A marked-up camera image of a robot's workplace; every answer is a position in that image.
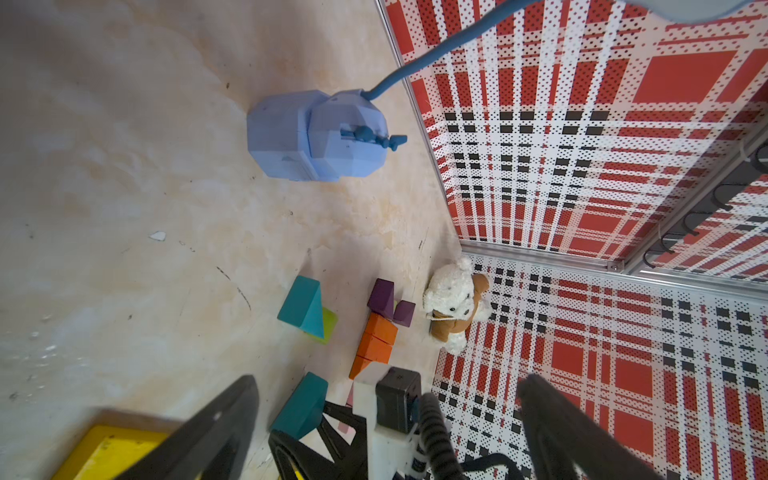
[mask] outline plush toy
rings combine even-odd
[[[448,353],[457,355],[467,346],[464,331],[472,320],[487,320],[491,315],[491,306],[482,298],[488,288],[488,277],[472,275],[467,258],[441,266],[432,275],[424,292],[424,311],[432,320],[430,333],[445,343]]]

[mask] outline blue cable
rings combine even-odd
[[[415,74],[422,68],[429,66],[429,64],[437,61],[446,53],[461,47],[473,38],[479,37],[485,33],[486,30],[489,30],[490,28],[493,28],[496,25],[502,23],[509,15],[512,15],[517,10],[522,10],[532,3],[536,3],[536,1],[537,0],[507,0],[490,12],[486,13],[485,16],[480,18],[478,22],[475,22],[464,30],[461,30],[456,35],[448,37],[443,43],[426,52],[421,57],[407,65],[403,65],[391,74],[387,75],[386,78],[381,80],[379,84],[376,85],[372,90],[364,91],[360,95],[367,101],[378,98],[382,93],[387,91],[398,81],[401,81],[408,75]]]

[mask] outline wooden block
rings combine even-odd
[[[349,379],[354,380],[358,373],[362,372],[362,369],[366,368],[370,360],[364,359],[361,356],[356,356],[355,361],[352,364],[352,369],[349,371]]]
[[[370,333],[363,333],[357,356],[368,359],[371,362],[388,363],[392,355],[392,346],[383,340],[379,340]]]
[[[331,340],[333,330],[336,328],[336,324],[338,322],[339,317],[334,312],[328,310],[326,307],[323,307],[323,338],[321,339],[318,336],[314,336],[312,333],[307,333],[307,335],[311,336],[313,339],[322,343],[323,345],[328,345],[329,340]]]
[[[395,284],[389,280],[376,279],[368,298],[368,308],[383,316],[392,318],[395,314]]]
[[[400,300],[395,307],[395,316],[392,321],[402,326],[411,326],[413,320],[413,311],[416,310],[416,304]]]
[[[307,372],[277,414],[271,430],[285,432],[296,440],[313,431],[323,420],[328,382]]]
[[[389,345],[395,345],[397,338],[397,326],[378,313],[371,312],[368,317],[366,333],[370,333],[379,340],[383,340]]]
[[[297,276],[277,314],[277,319],[297,326],[310,335],[324,338],[320,282]]]

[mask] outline plaid pattern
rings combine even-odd
[[[768,282],[768,175],[753,182],[654,265],[705,275]]]
[[[515,396],[536,372],[663,477],[768,478],[768,308],[470,258],[495,312],[432,388],[459,461],[503,452],[532,477]]]
[[[405,62],[501,0],[381,0]],[[463,239],[621,259],[762,117],[765,2],[547,0],[411,78]]]

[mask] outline purple block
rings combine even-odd
[[[402,326],[411,326],[411,320],[413,320],[413,310],[415,309],[415,303],[400,300],[397,303],[397,307],[395,307],[395,318],[393,318],[392,321],[399,323]]]
[[[391,320],[395,315],[395,284],[377,278],[368,299],[368,308]]]

